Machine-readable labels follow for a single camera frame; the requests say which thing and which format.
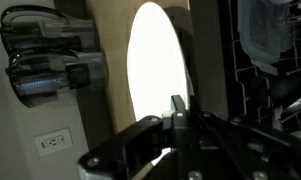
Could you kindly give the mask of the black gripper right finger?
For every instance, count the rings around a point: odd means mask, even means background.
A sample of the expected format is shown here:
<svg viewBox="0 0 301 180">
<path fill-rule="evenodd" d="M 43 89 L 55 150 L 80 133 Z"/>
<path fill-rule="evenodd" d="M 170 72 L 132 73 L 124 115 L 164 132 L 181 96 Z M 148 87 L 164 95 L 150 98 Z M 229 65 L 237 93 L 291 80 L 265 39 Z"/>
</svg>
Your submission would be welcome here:
<svg viewBox="0 0 301 180">
<path fill-rule="evenodd" d="M 243 180 L 301 180 L 301 138 L 252 120 L 222 120 L 195 99 L 190 114 Z"/>
</svg>

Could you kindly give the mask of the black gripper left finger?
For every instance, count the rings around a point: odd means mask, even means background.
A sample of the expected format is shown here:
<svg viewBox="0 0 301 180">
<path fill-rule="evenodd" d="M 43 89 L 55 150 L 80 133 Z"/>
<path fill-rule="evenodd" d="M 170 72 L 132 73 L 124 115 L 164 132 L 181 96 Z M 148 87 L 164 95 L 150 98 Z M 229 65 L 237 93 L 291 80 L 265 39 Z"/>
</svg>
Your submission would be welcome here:
<svg viewBox="0 0 301 180">
<path fill-rule="evenodd" d="M 202 178 L 201 108 L 195 98 L 190 99 L 189 107 L 178 95 L 172 96 L 171 102 L 170 115 L 145 116 L 84 154 L 77 163 L 79 179 L 131 180 L 154 160 L 159 163 L 149 178 Z"/>
</svg>

